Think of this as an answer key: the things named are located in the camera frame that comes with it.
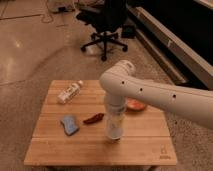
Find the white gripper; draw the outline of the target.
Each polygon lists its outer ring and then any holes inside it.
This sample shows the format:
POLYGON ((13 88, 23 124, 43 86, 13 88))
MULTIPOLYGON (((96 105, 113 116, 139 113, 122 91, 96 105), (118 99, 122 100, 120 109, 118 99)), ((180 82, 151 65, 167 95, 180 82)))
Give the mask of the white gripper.
POLYGON ((118 140, 123 135, 124 107, 106 106, 106 135, 109 139, 118 140))

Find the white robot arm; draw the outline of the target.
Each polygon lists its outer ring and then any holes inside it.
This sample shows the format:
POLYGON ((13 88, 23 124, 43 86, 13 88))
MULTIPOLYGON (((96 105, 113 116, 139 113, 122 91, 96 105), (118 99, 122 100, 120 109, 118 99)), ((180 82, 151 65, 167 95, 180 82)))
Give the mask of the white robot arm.
POLYGON ((117 140, 123 136, 127 98, 213 129, 213 91, 141 80, 134 77, 135 71, 130 61, 121 60, 99 78, 105 91, 106 135, 109 139, 117 140))

